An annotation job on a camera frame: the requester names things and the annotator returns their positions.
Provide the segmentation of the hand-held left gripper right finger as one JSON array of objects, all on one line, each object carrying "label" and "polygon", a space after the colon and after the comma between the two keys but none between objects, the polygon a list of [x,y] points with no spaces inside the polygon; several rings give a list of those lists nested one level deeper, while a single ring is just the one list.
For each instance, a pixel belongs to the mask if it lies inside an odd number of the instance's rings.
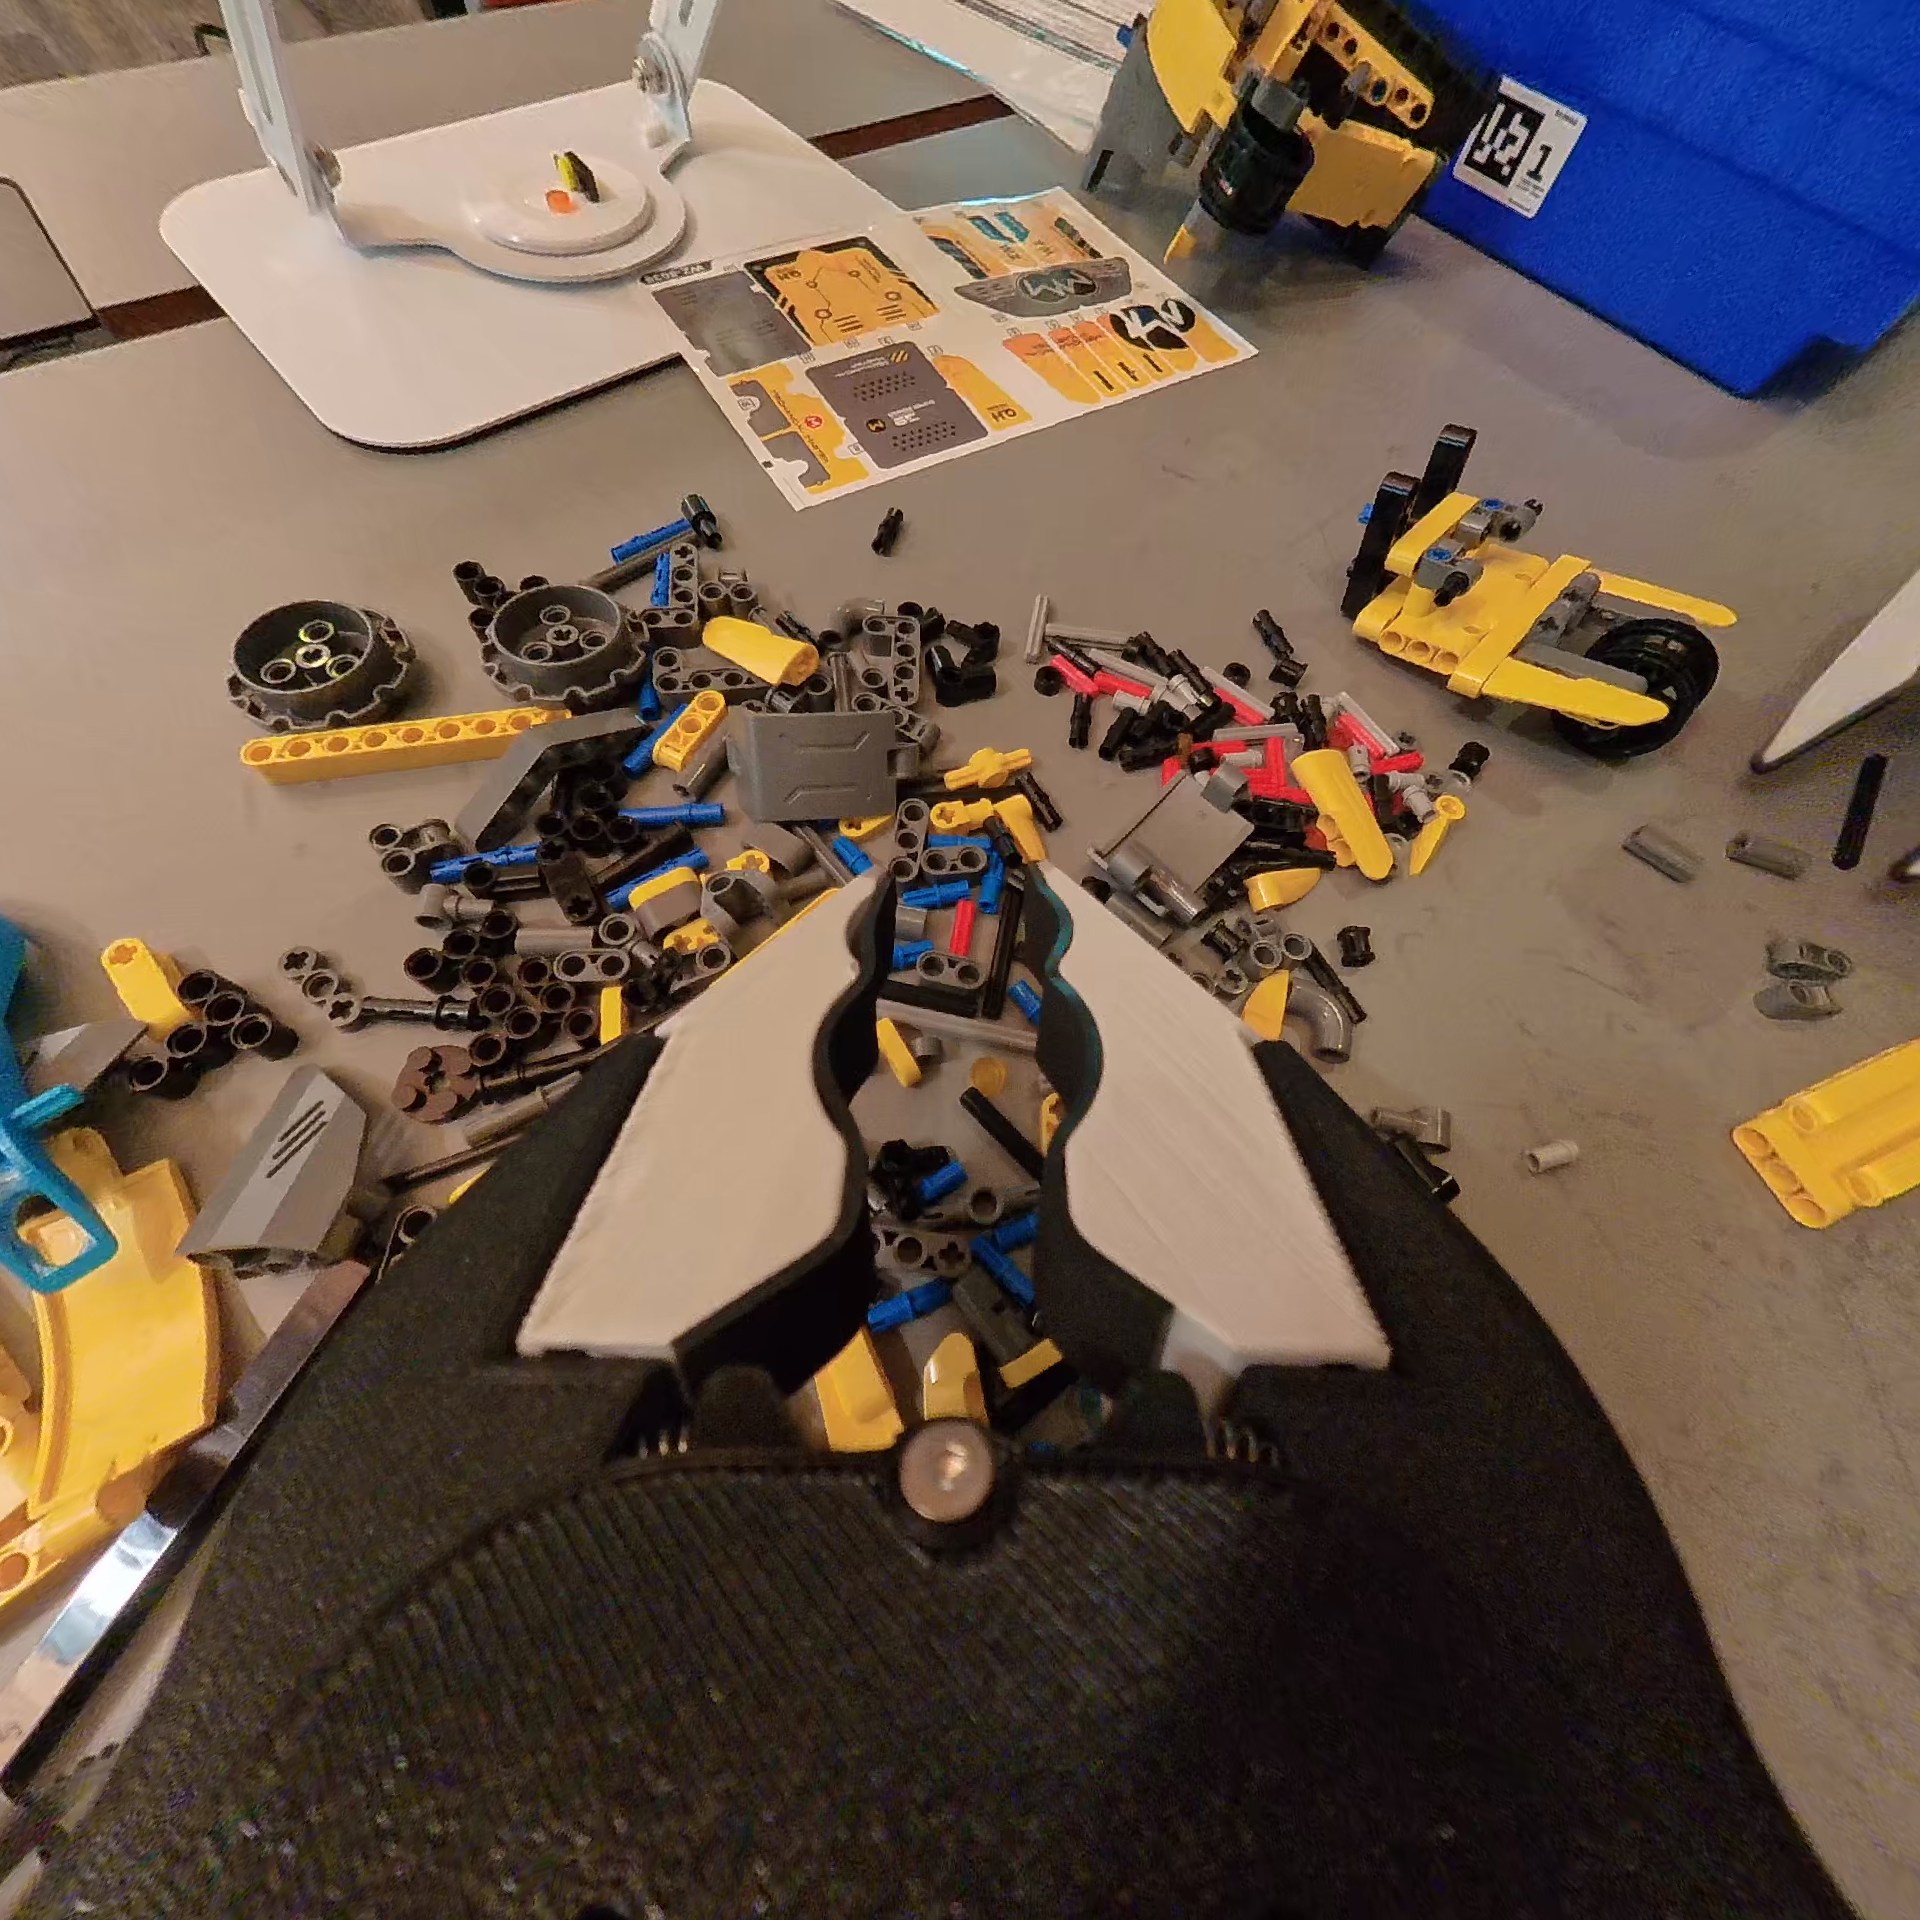
[{"label": "hand-held left gripper right finger", "polygon": [[1254,1046],[1043,861],[1020,880],[1020,966],[1062,1096],[1031,1246],[1043,1341],[1111,1404],[1161,1370],[1200,1406],[1247,1370],[1384,1370],[1384,1320],[1279,1108],[1294,1051]]}]

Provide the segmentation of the pile of toy building pieces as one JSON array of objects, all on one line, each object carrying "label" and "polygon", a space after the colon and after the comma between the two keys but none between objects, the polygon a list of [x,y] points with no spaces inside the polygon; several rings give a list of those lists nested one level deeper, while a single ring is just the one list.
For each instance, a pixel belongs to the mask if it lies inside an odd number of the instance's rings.
[{"label": "pile of toy building pieces", "polygon": [[[899,1079],[921,1051],[887,1036],[887,1011],[916,1027],[975,1027],[975,1046],[1038,1046],[1020,880],[1062,823],[1031,761],[929,764],[940,728],[921,713],[929,691],[943,702],[1002,691],[1002,630],[849,593],[814,637],[789,614],[766,619],[744,569],[705,569],[705,545],[711,519],[669,529],[589,583],[645,619],[636,702],[517,735],[464,823],[372,828],[394,880],[469,903],[469,924],[430,910],[430,949],[421,960],[422,995],[346,995],[323,960],[283,960],[305,987],[323,987],[344,1027],[422,1018],[460,1036],[399,1066],[421,1121],[575,1085],[592,1064],[645,1066],[657,1018],[697,1006],[744,949],[849,872],[899,880],[872,987],[872,1051],[899,1064]],[[1141,855],[1132,834],[1100,855],[1111,887],[1100,903],[1111,924],[1143,928],[1226,903],[1208,872],[1247,855],[1247,828],[1279,823],[1279,802],[1242,816],[1232,774],[1242,761],[1208,761],[1143,802],[1143,828],[1195,823],[1226,834],[1200,880],[1161,872],[1150,844]],[[1200,974],[1200,987],[1232,1006],[1254,1046],[1288,1046],[1288,1018],[1311,1011],[1294,974],[1311,974],[1311,945],[1279,945],[1260,974]],[[1002,1128],[1002,1115],[982,1115],[982,1128],[1031,1183],[1043,1177],[1020,1128]],[[884,1189],[899,1220],[940,1219],[962,1183],[965,1167],[953,1150],[866,1150],[866,1199]],[[1043,1341],[1031,1246],[1038,1189],[1020,1219],[1002,1219],[975,1251],[943,1264],[929,1298],[943,1308],[962,1274],[982,1268],[988,1308]],[[916,1294],[872,1294],[849,1346],[907,1318],[921,1318]]]}]

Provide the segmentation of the yellow panel with grey pins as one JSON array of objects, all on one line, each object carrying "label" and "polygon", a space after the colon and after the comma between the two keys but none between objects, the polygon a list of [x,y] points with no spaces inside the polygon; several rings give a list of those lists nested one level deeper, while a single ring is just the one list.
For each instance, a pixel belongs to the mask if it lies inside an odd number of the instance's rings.
[{"label": "yellow panel with grey pins", "polygon": [[1886,1046],[1733,1121],[1733,1150],[1802,1233],[1904,1199],[1920,1183],[1920,1046]]}]

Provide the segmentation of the grey black elbow connector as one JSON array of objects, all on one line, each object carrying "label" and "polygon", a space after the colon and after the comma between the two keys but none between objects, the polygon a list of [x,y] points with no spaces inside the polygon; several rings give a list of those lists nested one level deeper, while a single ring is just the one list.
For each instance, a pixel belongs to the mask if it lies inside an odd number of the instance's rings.
[{"label": "grey black elbow connector", "polygon": [[1446,1108],[1372,1108],[1372,1128],[1410,1158],[1410,1177],[1452,1208],[1452,1167],[1446,1167],[1446,1148],[1452,1148],[1452,1115]]}]

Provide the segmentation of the small yellow toy vehicle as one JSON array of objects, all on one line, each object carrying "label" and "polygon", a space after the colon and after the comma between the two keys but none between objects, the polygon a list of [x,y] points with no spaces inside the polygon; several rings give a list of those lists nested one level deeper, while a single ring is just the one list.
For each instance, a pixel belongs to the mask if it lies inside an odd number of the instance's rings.
[{"label": "small yellow toy vehicle", "polygon": [[1342,614],[1357,642],[1468,702],[1526,702],[1600,764],[1691,735],[1716,691],[1724,600],[1542,561],[1531,493],[1468,493],[1476,425],[1442,425],[1425,472],[1384,472]]}]

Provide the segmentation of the grey vented toy panel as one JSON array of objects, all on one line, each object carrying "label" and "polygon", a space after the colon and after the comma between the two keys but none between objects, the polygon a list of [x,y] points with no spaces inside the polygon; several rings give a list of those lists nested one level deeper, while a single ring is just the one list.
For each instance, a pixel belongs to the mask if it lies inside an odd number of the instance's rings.
[{"label": "grey vented toy panel", "polygon": [[182,1220],[174,1251],[234,1274],[305,1268],[323,1251],[365,1167],[365,1108],[323,1066],[290,1066],[247,1128],[223,1183]]}]

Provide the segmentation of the blue storage bin with tag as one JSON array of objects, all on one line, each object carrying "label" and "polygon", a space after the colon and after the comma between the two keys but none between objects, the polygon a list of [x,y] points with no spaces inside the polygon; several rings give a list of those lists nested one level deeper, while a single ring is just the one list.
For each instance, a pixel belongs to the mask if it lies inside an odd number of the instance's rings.
[{"label": "blue storage bin with tag", "polygon": [[1494,103],[1425,227],[1724,394],[1913,316],[1913,0],[1446,0],[1435,20]]}]

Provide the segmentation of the long yellow toy beam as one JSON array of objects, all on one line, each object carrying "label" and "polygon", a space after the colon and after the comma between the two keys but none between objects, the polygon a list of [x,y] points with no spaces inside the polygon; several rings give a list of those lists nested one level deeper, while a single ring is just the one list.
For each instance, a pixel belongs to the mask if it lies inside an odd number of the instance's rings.
[{"label": "long yellow toy beam", "polygon": [[556,728],[556,702],[498,702],[498,713],[422,713],[422,717],[372,717],[372,728],[320,728],[320,735],[255,735],[242,764],[255,782],[352,782],[352,774],[422,774],[422,764],[483,764],[501,761],[517,735]]}]

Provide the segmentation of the dark grey toy wheel hub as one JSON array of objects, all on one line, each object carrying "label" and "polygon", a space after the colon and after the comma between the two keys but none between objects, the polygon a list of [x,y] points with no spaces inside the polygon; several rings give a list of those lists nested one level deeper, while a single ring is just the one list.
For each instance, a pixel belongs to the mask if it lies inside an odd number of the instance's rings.
[{"label": "dark grey toy wheel hub", "polygon": [[575,583],[509,592],[483,630],[483,671],[517,702],[636,702],[645,619],[619,593]]},{"label": "dark grey toy wheel hub", "polygon": [[323,735],[390,717],[409,671],[421,642],[390,614],[305,593],[242,630],[223,697],[262,735]]}]

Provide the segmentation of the yellow curved toy panel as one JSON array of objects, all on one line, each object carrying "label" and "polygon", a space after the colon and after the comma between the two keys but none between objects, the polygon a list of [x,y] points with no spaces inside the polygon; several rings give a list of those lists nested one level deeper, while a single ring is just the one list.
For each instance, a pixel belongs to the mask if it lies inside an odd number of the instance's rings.
[{"label": "yellow curved toy panel", "polygon": [[114,1233],[114,1251],[33,1298],[41,1380],[0,1356],[0,1599],[127,1533],[223,1391],[217,1285],[174,1251],[193,1189],[174,1158],[114,1167],[99,1128],[54,1128],[54,1167]]}]

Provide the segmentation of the glossy black flat bar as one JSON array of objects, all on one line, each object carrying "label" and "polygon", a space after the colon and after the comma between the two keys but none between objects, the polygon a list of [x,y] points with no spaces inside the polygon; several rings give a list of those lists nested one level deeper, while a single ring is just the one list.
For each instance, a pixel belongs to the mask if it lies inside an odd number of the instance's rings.
[{"label": "glossy black flat bar", "polygon": [[283,1387],[306,1370],[323,1334],[372,1285],[372,1264],[329,1264],[305,1285],[281,1334],[255,1346],[217,1424],[156,1480],[149,1513],[89,1559],[77,1592],[43,1615],[24,1664],[0,1689],[0,1786],[24,1805],[33,1771],[54,1759],[85,1694],[106,1680],[172,1575],[217,1525],[242,1490],[247,1449],[262,1440]]}]

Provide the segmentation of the teal brick separator tool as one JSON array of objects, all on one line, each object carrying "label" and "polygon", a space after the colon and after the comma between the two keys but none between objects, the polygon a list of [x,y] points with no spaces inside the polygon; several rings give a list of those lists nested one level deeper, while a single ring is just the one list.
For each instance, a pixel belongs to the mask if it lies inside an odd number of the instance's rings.
[{"label": "teal brick separator tool", "polygon": [[[33,938],[12,924],[0,924],[0,1268],[43,1298],[43,1294],[89,1274],[114,1251],[114,1233],[99,1220],[85,1183],[62,1177],[62,1158],[43,1150],[43,1128],[77,1108],[77,1090],[71,1085],[54,1085],[54,1090],[24,1085],[12,1027],[6,1027],[24,949],[33,949]],[[77,1251],[62,1251],[62,1264],[41,1251],[24,1242],[24,1208],[54,1208],[77,1233]]]}]

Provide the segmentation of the large yellow black toy model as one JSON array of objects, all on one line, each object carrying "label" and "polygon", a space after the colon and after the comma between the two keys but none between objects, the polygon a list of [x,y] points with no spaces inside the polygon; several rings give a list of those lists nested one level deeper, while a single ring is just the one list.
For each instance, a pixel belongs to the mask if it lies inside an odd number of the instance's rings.
[{"label": "large yellow black toy model", "polygon": [[1182,188],[1175,255],[1318,227],[1374,262],[1494,79],[1410,0],[1161,0],[1123,32],[1080,197]]}]

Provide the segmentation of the yellow sticker sheet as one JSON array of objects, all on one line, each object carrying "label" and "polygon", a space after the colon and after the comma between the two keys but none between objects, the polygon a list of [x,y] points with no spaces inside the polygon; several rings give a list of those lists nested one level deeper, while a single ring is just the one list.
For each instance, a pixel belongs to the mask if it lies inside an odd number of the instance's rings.
[{"label": "yellow sticker sheet", "polygon": [[887,207],[645,286],[799,510],[1254,357],[1070,188]]}]

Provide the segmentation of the clear bag with paper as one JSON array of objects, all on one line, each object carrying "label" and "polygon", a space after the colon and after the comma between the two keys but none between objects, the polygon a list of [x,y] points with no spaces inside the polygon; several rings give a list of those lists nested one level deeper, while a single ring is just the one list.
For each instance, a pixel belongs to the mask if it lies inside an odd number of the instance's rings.
[{"label": "clear bag with paper", "polygon": [[1150,16],[1150,0],[835,0],[835,6],[988,85],[1008,109],[1062,120],[1070,116],[1092,120],[1110,109],[1141,16]]}]

